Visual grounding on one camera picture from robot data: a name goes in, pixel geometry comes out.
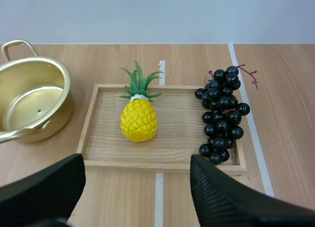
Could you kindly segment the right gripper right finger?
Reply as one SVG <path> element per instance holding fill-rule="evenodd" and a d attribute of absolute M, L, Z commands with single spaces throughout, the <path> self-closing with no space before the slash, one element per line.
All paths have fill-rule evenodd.
<path fill-rule="evenodd" d="M 201 155 L 190 160 L 190 189 L 202 227 L 313 227 L 315 213 L 253 190 Z"/>

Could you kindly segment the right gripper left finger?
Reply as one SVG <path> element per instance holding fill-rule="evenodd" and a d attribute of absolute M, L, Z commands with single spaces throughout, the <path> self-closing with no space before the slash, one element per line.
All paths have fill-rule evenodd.
<path fill-rule="evenodd" d="M 0 189 L 2 227 L 65 227 L 86 184 L 80 154 Z"/>

